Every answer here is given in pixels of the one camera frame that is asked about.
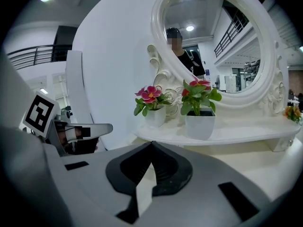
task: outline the ornate white mirror frame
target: ornate white mirror frame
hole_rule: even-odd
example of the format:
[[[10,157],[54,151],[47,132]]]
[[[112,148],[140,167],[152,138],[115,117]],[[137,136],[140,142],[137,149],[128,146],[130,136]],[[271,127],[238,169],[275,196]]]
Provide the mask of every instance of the ornate white mirror frame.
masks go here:
[[[193,75],[183,66],[166,42],[164,16],[173,0],[157,0],[151,14],[151,32],[154,46],[148,47],[151,63],[158,67],[154,84],[173,99],[168,115],[173,115],[181,103],[182,81],[193,80]],[[259,0],[227,0],[238,7],[252,23],[258,36],[261,65],[253,86],[235,94],[221,92],[222,101],[216,104],[225,109],[243,109],[262,104],[266,115],[282,112],[287,102],[287,63],[281,48],[281,39],[274,22]]]

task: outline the mirror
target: mirror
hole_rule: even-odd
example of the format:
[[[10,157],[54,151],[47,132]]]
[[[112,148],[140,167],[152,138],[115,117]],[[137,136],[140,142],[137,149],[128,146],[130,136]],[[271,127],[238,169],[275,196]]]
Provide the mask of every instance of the mirror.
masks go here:
[[[250,21],[227,0],[171,0],[163,21],[167,44],[212,87],[238,93],[255,84],[260,46]]]

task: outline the pink flower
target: pink flower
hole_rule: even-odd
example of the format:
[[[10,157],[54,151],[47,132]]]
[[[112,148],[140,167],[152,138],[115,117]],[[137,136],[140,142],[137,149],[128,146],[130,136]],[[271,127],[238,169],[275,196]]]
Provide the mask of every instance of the pink flower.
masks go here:
[[[186,89],[183,89],[182,96],[186,96],[189,92]]]
[[[141,88],[141,90],[137,93],[135,93],[137,96],[141,96],[142,95],[142,92],[144,92],[145,90],[145,87]]]
[[[211,89],[211,85],[209,81],[206,80],[201,80],[199,81],[198,79],[195,78],[195,81],[192,81],[190,83],[191,86],[197,86],[197,85],[202,85],[202,86],[206,86],[206,90],[210,90]]]
[[[150,104],[156,100],[156,97],[161,95],[161,91],[156,87],[149,86],[147,90],[142,92],[141,97],[144,99],[144,102]]]

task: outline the railing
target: railing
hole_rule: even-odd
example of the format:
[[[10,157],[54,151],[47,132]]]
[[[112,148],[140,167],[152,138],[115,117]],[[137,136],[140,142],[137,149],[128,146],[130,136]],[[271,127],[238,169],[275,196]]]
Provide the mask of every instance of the railing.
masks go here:
[[[234,40],[234,38],[242,31],[242,29],[248,24],[249,20],[238,10],[232,19],[227,31],[223,35],[221,41],[215,48],[214,52],[218,57],[224,49]]]
[[[13,66],[18,70],[47,62],[66,61],[70,44],[51,44],[34,46],[8,54]]]

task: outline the potted flower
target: potted flower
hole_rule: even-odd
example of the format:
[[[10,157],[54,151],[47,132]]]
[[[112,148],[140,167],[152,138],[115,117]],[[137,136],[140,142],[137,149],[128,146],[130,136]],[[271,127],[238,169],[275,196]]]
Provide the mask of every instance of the potted flower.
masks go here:
[[[149,125],[154,127],[163,125],[166,117],[165,105],[170,105],[167,97],[154,86],[149,86],[146,90],[143,87],[135,94],[141,98],[136,98],[137,106],[134,115],[137,116],[142,111],[142,115]]]
[[[216,107],[210,100],[221,101],[222,96],[216,88],[211,90],[206,80],[183,81],[181,114],[185,115],[187,135],[196,140],[207,140],[214,130]]]
[[[300,123],[301,112],[298,105],[296,106],[287,106],[283,114],[287,119],[294,121],[295,123]]]

